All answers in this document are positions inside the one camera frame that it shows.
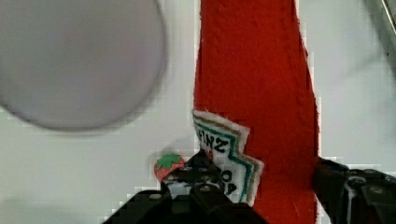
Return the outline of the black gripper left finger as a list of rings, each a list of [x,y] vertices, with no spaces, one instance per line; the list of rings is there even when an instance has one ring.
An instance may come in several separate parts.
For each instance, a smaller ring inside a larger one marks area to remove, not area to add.
[[[172,171],[159,190],[143,190],[103,224],[268,224],[224,193],[219,168],[202,151]]]

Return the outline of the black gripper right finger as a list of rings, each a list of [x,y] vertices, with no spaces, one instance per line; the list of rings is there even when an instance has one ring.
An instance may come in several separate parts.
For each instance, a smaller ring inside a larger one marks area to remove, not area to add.
[[[396,180],[318,159],[313,189],[332,224],[396,224]]]

